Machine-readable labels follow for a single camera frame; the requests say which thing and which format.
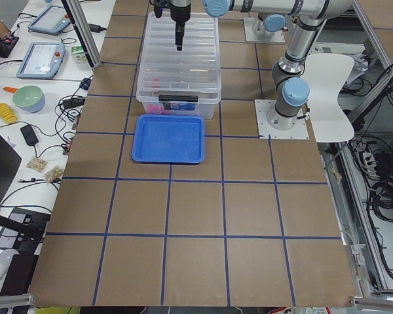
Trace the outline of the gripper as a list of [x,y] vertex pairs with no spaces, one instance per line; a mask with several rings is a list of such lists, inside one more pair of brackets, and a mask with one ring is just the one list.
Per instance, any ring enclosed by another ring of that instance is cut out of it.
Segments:
[[176,22],[175,44],[177,50],[183,50],[185,23],[191,17],[191,0],[170,0],[170,16]]

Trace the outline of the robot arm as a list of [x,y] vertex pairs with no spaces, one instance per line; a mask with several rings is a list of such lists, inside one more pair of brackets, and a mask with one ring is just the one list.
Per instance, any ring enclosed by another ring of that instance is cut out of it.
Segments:
[[352,1],[203,1],[204,10],[214,18],[229,11],[278,13],[298,17],[285,54],[274,64],[272,77],[278,94],[274,108],[267,113],[268,123],[277,130],[289,130],[310,93],[300,78],[307,54],[325,20],[335,18]]
[[260,12],[258,14],[257,25],[255,30],[262,36],[271,36],[278,31],[281,31],[286,24],[286,19],[281,14],[267,14]]

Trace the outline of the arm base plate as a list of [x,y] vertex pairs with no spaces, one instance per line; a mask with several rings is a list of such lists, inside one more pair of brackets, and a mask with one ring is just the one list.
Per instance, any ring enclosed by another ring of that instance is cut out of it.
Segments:
[[286,118],[276,112],[275,103],[273,99],[255,100],[259,138],[308,140],[309,133],[301,108],[294,117]]
[[270,32],[265,29],[264,21],[259,18],[244,18],[244,32],[247,43],[284,44],[284,32],[280,29]]

